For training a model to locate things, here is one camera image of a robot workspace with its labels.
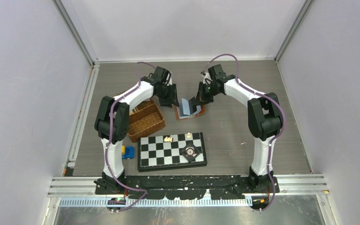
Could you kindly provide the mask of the brown leather card holder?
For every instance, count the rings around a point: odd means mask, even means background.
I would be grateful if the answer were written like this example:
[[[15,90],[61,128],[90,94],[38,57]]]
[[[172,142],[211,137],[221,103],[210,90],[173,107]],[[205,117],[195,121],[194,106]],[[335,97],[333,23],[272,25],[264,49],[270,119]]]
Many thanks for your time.
[[[184,120],[184,119],[190,119],[190,118],[194,118],[197,116],[201,116],[203,114],[205,114],[206,110],[204,105],[200,105],[198,106],[198,110],[195,113],[190,113],[189,112],[189,105],[188,105],[188,101],[185,98],[181,99],[181,102],[179,103],[179,107],[176,107],[174,105],[174,111],[175,111],[175,115],[176,115],[176,120]]]

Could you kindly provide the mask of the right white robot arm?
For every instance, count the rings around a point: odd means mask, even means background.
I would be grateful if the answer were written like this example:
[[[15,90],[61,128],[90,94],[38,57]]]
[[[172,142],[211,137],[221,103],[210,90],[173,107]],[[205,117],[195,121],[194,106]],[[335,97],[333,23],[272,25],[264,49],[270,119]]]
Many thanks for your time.
[[[227,75],[220,64],[201,72],[197,95],[182,101],[183,113],[191,115],[198,107],[212,103],[214,96],[230,96],[247,108],[247,125],[255,138],[254,158],[249,168],[249,187],[262,192],[273,181],[272,156],[276,139],[284,125],[284,112],[275,93],[264,93],[246,85],[235,75]]]

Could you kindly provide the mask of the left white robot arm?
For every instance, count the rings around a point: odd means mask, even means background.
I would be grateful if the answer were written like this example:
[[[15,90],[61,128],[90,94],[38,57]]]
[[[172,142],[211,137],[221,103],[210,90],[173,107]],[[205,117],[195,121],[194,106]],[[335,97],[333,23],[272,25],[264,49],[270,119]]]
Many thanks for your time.
[[[179,106],[172,74],[163,67],[156,67],[150,75],[140,77],[129,90],[114,97],[105,96],[101,100],[94,128],[104,148],[102,179],[114,194],[120,194],[125,188],[121,150],[123,139],[129,131],[129,112],[153,96],[158,97],[163,107]]]

